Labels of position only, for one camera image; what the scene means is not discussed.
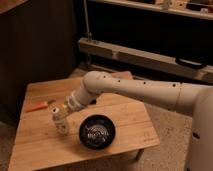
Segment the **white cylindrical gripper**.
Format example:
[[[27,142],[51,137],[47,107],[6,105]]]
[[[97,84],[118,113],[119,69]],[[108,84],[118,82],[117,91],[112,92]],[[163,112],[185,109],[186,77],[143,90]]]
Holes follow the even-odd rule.
[[[66,105],[61,104],[63,111],[69,113],[78,112],[87,107],[92,101],[92,94],[89,93],[84,87],[79,87],[71,92],[66,98]]]

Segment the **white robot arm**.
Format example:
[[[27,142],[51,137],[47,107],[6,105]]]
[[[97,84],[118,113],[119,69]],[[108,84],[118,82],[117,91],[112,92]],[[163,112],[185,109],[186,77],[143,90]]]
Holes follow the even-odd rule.
[[[103,93],[132,99],[192,115],[192,131],[185,171],[213,171],[213,86],[180,82],[116,78],[90,71],[67,97],[65,117],[86,108]]]

